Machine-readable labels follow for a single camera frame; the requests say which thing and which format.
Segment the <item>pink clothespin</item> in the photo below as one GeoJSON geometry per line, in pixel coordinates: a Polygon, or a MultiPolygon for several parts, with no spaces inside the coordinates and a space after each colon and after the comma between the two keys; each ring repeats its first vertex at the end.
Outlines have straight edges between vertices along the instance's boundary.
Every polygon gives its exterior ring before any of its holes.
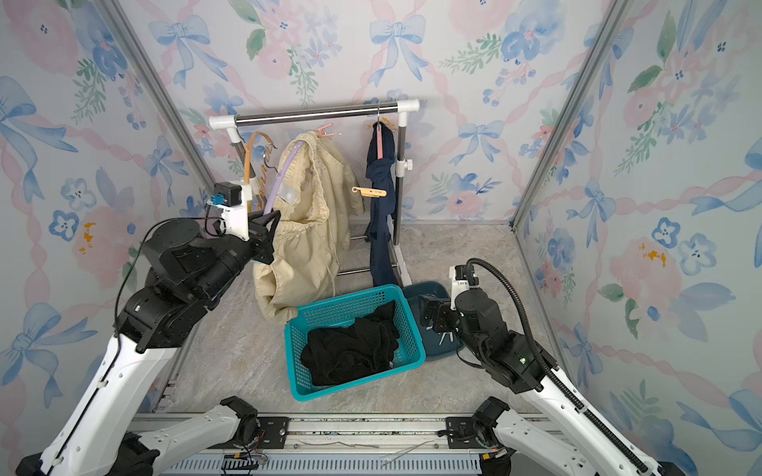
{"type": "Polygon", "coordinates": [[[317,127],[314,132],[316,133],[317,138],[320,139],[341,136],[341,132],[333,131],[333,123],[327,123],[321,127],[317,127]]]}

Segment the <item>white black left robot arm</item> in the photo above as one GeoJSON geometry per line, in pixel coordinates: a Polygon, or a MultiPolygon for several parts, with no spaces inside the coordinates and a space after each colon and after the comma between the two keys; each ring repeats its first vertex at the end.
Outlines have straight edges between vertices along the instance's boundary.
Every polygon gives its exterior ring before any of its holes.
{"type": "Polygon", "coordinates": [[[139,251],[151,268],[143,289],[121,305],[105,360],[54,441],[24,457],[18,475],[159,475],[211,446],[232,443],[252,456],[258,412],[229,397],[211,411],[156,434],[129,430],[156,376],[252,261],[270,264],[279,211],[244,214],[244,237],[206,238],[194,218],[172,218],[147,233],[139,251]]]}

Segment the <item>black shorts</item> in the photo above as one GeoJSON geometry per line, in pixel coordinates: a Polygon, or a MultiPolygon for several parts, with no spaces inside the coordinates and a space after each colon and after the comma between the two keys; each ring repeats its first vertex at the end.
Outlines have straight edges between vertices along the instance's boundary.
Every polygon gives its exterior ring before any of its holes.
{"type": "Polygon", "coordinates": [[[353,382],[393,366],[400,332],[394,322],[394,301],[359,317],[349,327],[322,327],[308,333],[301,363],[316,387],[353,382]]]}

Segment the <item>beige shorts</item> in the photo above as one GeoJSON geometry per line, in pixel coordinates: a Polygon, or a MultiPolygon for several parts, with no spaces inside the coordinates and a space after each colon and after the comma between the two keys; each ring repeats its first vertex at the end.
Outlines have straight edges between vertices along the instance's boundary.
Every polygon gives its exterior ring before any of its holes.
{"type": "Polygon", "coordinates": [[[271,265],[253,268],[260,311],[270,321],[294,319],[297,308],[335,295],[341,255],[350,245],[349,218],[364,213],[363,198],[351,189],[358,180],[329,138],[314,131],[299,135],[283,152],[278,166],[295,145],[305,142],[286,175],[297,192],[297,202],[277,198],[281,212],[271,265]]]}

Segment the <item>orange clothes hanger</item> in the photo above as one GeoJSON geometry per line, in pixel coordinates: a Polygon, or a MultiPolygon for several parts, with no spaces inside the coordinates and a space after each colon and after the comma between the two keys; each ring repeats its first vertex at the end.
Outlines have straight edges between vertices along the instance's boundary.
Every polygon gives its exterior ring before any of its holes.
{"type": "Polygon", "coordinates": [[[269,164],[269,160],[275,149],[270,136],[262,132],[254,132],[245,143],[244,165],[247,170],[244,180],[252,187],[251,211],[262,211],[265,208],[268,172],[275,170],[269,164]]]}

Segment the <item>lilac clothes hanger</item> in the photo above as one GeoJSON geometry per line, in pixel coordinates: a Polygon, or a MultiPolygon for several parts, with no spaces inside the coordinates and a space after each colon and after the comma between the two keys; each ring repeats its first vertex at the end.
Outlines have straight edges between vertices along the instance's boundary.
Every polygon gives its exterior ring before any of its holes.
{"type": "Polygon", "coordinates": [[[301,148],[303,148],[304,145],[304,141],[296,140],[295,145],[288,152],[285,160],[283,160],[281,168],[279,168],[278,172],[276,173],[275,184],[273,184],[266,198],[265,207],[263,210],[264,214],[269,214],[273,211],[277,198],[280,198],[280,200],[283,200],[283,202],[286,202],[286,204],[289,205],[294,205],[297,202],[298,194],[295,188],[289,184],[286,184],[285,180],[291,164],[294,162],[297,154],[299,154],[301,148]]]}

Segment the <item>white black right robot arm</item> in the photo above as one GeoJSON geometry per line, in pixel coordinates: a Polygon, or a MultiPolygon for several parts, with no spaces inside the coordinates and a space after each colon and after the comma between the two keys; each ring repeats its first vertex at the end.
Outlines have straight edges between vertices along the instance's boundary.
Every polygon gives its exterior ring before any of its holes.
{"type": "Polygon", "coordinates": [[[628,440],[593,410],[555,359],[539,344],[511,330],[498,304],[481,289],[455,299],[423,295],[423,323],[453,332],[478,360],[478,367],[513,395],[539,410],[555,426],[543,430],[496,397],[487,398],[470,422],[446,432],[451,442],[477,443],[486,460],[521,453],[555,475],[680,475],[628,440]]]}

